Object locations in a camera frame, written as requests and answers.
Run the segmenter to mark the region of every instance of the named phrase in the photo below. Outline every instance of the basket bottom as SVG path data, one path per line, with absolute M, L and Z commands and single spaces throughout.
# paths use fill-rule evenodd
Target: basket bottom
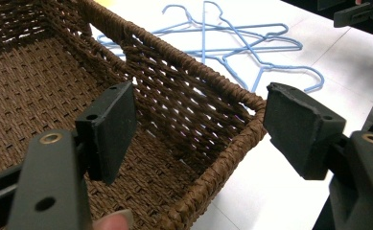
M 0 172 L 22 162 L 38 133 L 74 128 L 76 117 L 109 86 L 52 34 L 8 44 L 0 51 Z
M 170 152 L 164 143 L 138 128 L 116 181 L 110 186 L 89 181 L 93 218 L 131 209 L 134 229 L 154 229 L 160 214 L 182 199 L 199 177 Z

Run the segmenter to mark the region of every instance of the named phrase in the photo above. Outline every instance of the woven basket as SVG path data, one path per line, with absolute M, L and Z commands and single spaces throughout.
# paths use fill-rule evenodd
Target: woven basket
M 0 172 L 122 81 L 134 82 L 138 127 L 116 181 L 87 181 L 92 217 L 129 208 L 133 229 L 188 229 L 265 135 L 265 102 L 89 0 L 0 0 Z

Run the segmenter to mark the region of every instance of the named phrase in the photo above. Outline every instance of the blue wire hanger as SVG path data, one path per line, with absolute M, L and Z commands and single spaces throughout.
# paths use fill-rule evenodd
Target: blue wire hanger
M 226 23 L 228 25 L 227 27 L 221 26 L 221 25 L 213 25 L 213 24 L 206 23 L 206 20 L 205 20 L 205 5 L 206 4 L 212 4 L 212 5 L 214 5 L 218 8 L 218 10 L 220 12 L 219 19 L 221 20 L 221 22 Z M 165 13 L 166 10 L 169 9 L 169 8 L 182 8 L 185 12 L 185 15 L 186 15 L 186 21 L 181 22 L 181 23 L 177 23 L 173 26 L 165 27 L 165 28 L 157 30 L 157 31 L 153 31 L 152 34 L 154 34 L 154 35 L 167 35 L 167 34 L 176 34 L 176 33 L 201 32 L 201 39 L 202 39 L 201 49 L 200 50 L 189 50 L 189 51 L 186 50 L 184 52 L 186 54 L 192 56 L 192 57 L 201 58 L 202 63 L 205 63 L 205 60 L 207 58 L 216 60 L 218 63 L 220 63 L 222 66 L 224 66 L 224 68 L 229 72 L 229 74 L 244 89 L 247 89 L 251 92 L 255 92 L 263 73 L 265 71 L 272 71 L 272 70 L 288 70 L 288 71 L 290 71 L 290 70 L 302 69 L 302 70 L 309 70 L 309 71 L 312 71 L 312 72 L 316 73 L 320 78 L 320 82 L 313 85 L 313 86 L 305 88 L 304 89 L 305 92 L 310 92 L 310 91 L 313 91 L 313 90 L 316 90 L 316 89 L 320 89 L 324 84 L 324 77 L 322 76 L 322 74 L 312 67 L 273 64 L 271 62 L 263 61 L 259 57 L 259 55 L 258 55 L 259 52 L 280 52 L 280 51 L 288 51 L 288 50 L 292 51 L 292 50 L 301 50 L 302 49 L 303 45 L 299 41 L 297 41 L 295 39 L 292 39 L 292 38 L 289 38 L 289 37 L 283 36 L 283 34 L 287 33 L 288 30 L 289 30 L 288 26 L 286 26 L 285 24 L 273 23 L 273 24 L 264 24 L 264 25 L 249 25 L 249 26 L 236 26 L 235 27 L 231 24 L 230 21 L 228 21 L 227 19 L 222 17 L 223 11 L 222 11 L 221 7 L 217 3 L 211 2 L 211 1 L 204 1 L 203 2 L 202 22 L 196 21 L 196 19 L 194 19 L 192 17 L 192 15 L 188 12 L 188 10 L 184 6 L 181 6 L 181 5 L 168 5 L 163 9 L 162 13 Z M 182 26 L 185 26 L 185 25 L 187 25 L 186 28 L 178 29 L 179 27 L 182 27 Z M 269 33 L 266 33 L 265 35 L 254 33 L 252 31 L 248 30 L 248 29 L 271 28 L 271 27 L 273 27 L 273 28 L 281 27 L 282 30 L 280 30 L 278 32 L 269 32 Z M 234 35 L 237 35 L 238 38 L 242 41 L 242 43 L 245 46 L 243 46 L 243 47 L 220 48 L 220 49 L 206 49 L 206 47 L 205 47 L 206 32 L 210 32 L 210 31 L 225 32 L 225 33 L 229 33 L 229 34 L 232 33 Z M 245 40 L 245 36 L 255 37 L 257 40 L 254 41 L 254 42 L 248 43 Z M 102 44 L 104 44 L 104 46 L 106 46 L 107 48 L 110 48 L 110 49 L 119 47 L 117 44 L 115 44 L 111 40 L 105 39 L 105 36 L 103 34 L 99 35 L 97 37 L 97 40 L 99 42 L 101 42 Z M 283 41 L 283 42 L 286 42 L 286 43 L 290 43 L 291 46 L 287 46 L 287 45 L 285 45 L 285 46 L 264 46 L 264 47 L 259 46 L 261 43 L 263 43 L 265 41 L 272 41 L 272 40 L 280 40 L 280 41 Z M 219 57 L 218 52 L 228 52 L 228 53 Z M 240 54 L 240 53 L 246 53 L 246 52 L 251 53 L 253 55 L 253 57 L 256 59 L 256 61 L 261 65 L 259 73 L 258 73 L 258 75 L 255 79 L 255 82 L 250 89 L 247 86 L 247 84 L 245 83 L 245 81 L 239 77 L 237 72 L 228 64 L 228 61 L 227 61 L 227 58 L 230 58 L 230 57 L 232 57 L 234 55 L 237 55 L 237 54 Z

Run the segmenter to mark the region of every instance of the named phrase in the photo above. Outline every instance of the white table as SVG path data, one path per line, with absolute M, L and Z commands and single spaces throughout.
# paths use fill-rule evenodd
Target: white table
M 154 31 L 185 20 L 181 9 L 169 9 L 168 4 L 181 4 L 193 17 L 201 20 L 202 2 L 186 0 L 116 0 L 107 1 L 108 7 L 135 24 Z M 266 53 L 261 57 L 281 64 L 308 65 L 325 77 L 321 90 L 312 97 L 336 111 L 347 120 L 344 134 L 362 128 L 373 105 L 373 35 L 346 28 L 333 28 L 326 18 L 303 11 L 279 0 L 215 1 L 224 17 L 234 25 L 284 23 L 290 27 L 286 34 L 303 43 L 302 51 Z M 207 20 L 216 21 L 218 12 L 206 7 Z M 192 36 L 162 36 L 179 49 L 200 49 L 199 34 Z M 207 46 L 230 46 L 230 38 L 219 39 L 207 34 Z M 207 65 L 230 75 L 215 61 Z M 233 67 L 252 85 L 258 66 L 247 55 L 235 57 Z M 306 88 L 317 78 L 303 74 L 265 73 L 257 94 L 266 98 L 266 86 L 271 81 Z M 251 150 L 224 188 L 192 229 L 248 230 L 248 229 L 312 229 L 329 194 L 329 174 L 324 181 L 305 181 L 294 171 L 269 141 L 269 135 Z

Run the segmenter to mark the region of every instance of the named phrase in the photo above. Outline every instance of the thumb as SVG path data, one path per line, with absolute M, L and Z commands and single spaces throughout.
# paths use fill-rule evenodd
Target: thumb
M 129 230 L 133 224 L 131 210 L 126 209 L 109 214 L 93 223 L 94 230 Z

